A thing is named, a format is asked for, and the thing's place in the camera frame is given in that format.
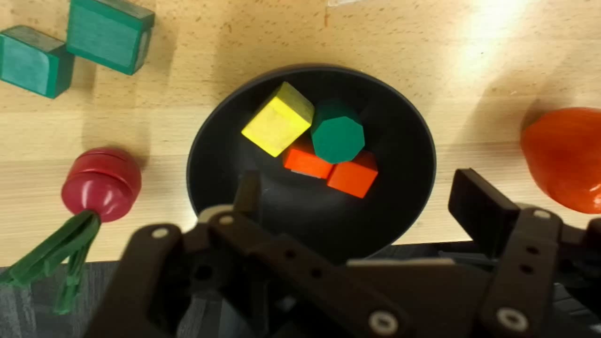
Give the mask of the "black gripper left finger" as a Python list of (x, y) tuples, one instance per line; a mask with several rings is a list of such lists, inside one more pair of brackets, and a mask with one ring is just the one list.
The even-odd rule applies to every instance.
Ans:
[(245, 172), (234, 198), (234, 212), (247, 217), (256, 217), (260, 214), (260, 198), (262, 174), (258, 170)]

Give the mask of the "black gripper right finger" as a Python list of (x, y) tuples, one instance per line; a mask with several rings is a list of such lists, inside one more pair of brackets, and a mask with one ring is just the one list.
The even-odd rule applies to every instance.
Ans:
[(476, 168), (457, 168), (450, 212), (489, 257), (499, 257), (521, 208)]

